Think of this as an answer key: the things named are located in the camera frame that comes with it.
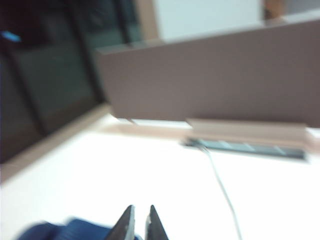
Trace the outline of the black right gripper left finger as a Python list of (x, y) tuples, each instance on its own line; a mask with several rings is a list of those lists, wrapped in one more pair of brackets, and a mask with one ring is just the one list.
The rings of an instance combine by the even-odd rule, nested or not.
[(114, 227), (111, 229), (112, 240), (134, 240), (135, 239), (135, 207), (129, 205)]

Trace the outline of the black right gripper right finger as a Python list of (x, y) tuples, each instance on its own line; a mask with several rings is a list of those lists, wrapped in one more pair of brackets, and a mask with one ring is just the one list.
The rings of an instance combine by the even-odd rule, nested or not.
[(145, 222), (146, 240), (169, 240), (160, 217), (154, 205), (150, 206), (149, 214)]

